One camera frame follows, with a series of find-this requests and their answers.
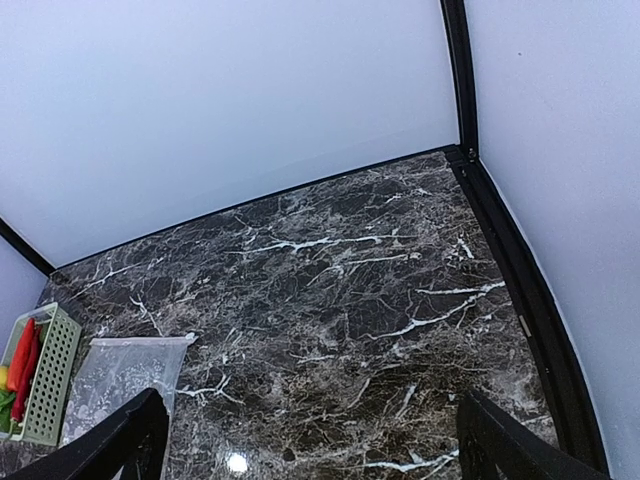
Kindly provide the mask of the clear zip top bag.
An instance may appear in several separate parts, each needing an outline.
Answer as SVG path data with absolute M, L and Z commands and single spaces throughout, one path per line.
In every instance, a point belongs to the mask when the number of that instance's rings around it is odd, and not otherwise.
M 154 388 L 173 415 L 187 348 L 197 336 L 94 338 L 75 375 L 60 446 L 87 433 L 147 388 Z

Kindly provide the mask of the green perforated plastic basket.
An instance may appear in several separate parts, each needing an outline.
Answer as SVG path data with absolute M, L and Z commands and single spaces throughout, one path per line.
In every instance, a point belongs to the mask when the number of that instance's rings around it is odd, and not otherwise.
M 82 328 L 57 302 L 27 312 L 14 323 L 2 356 L 3 366 L 9 365 L 13 359 L 29 319 L 33 319 L 41 329 L 40 354 L 30 382 L 23 419 L 9 432 L 3 432 L 1 439 L 55 446 L 60 437 Z

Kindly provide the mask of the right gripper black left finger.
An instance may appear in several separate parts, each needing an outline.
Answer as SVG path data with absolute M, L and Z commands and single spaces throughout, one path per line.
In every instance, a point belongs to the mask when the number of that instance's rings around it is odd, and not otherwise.
M 147 388 L 89 432 L 11 479 L 159 479 L 169 434 L 160 393 Z

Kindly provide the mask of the black right table rail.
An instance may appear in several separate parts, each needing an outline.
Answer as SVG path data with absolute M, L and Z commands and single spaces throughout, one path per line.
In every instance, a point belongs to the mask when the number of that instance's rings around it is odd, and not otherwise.
M 594 408 L 559 311 L 533 255 L 488 173 L 457 146 L 444 148 L 496 260 L 533 353 L 561 450 L 607 475 Z

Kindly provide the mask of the yellow lemon toy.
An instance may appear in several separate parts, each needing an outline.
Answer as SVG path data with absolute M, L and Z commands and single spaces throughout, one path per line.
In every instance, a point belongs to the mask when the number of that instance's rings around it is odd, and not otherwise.
M 8 389 L 8 387 L 7 387 L 8 374 L 9 374 L 9 367 L 1 365 L 0 366 L 0 389 L 1 390 L 7 390 Z

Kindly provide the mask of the red chili pepper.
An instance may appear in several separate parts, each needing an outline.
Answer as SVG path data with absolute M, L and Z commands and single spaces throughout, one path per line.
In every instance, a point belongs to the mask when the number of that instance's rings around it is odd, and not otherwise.
M 31 342 L 35 334 L 35 319 L 30 318 L 22 332 L 8 369 L 7 389 L 16 392 L 19 388 L 23 370 L 29 358 Z

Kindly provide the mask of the black left frame post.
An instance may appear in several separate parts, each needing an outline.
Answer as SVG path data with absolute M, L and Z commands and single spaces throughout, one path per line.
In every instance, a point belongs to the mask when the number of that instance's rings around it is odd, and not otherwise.
M 26 242 L 8 223 L 0 219 L 0 234 L 18 253 L 42 274 L 49 277 L 55 267 Z

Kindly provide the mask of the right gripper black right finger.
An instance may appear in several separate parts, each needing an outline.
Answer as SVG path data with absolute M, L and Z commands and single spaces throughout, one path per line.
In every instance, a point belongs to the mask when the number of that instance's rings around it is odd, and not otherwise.
M 538 438 L 472 390 L 456 416 L 464 479 L 605 479 L 607 476 Z

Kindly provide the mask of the black frame post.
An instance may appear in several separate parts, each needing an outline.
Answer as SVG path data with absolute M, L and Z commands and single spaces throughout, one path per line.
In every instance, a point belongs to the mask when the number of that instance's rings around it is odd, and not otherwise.
M 463 0 L 441 0 L 456 97 L 460 148 L 474 162 L 479 157 L 475 78 Z
M 8 223 L 0 219 L 0 234 L 18 253 L 42 274 L 49 277 L 55 267 L 26 242 Z

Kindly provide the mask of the black right frame post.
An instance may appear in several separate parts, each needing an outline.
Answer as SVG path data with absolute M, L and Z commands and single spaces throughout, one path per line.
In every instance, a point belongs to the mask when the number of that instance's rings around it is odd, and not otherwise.
M 456 97 L 460 148 L 474 162 L 479 157 L 475 78 L 463 0 L 441 0 Z

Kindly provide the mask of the green leafy vegetable toy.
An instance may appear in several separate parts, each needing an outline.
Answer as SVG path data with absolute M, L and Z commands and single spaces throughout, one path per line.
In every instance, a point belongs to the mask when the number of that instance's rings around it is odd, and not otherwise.
M 11 410 L 16 398 L 14 392 L 0 390 L 0 431 L 8 433 L 11 427 Z

